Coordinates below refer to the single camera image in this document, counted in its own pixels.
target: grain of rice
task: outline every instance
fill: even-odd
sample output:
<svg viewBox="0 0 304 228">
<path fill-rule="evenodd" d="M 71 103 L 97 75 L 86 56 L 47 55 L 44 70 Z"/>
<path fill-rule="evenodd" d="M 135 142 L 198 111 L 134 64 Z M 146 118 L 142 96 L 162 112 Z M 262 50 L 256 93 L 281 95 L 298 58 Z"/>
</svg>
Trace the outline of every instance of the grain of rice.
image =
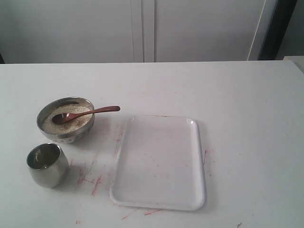
<svg viewBox="0 0 304 228">
<path fill-rule="evenodd" d="M 63 124 L 54 124 L 52 118 L 61 113 L 83 113 L 90 111 L 89 108 L 76 104 L 68 104 L 55 109 L 43 122 L 42 129 L 49 134 L 66 134 L 76 131 L 84 126 L 92 117 L 92 114 L 81 116 Z"/>
</svg>

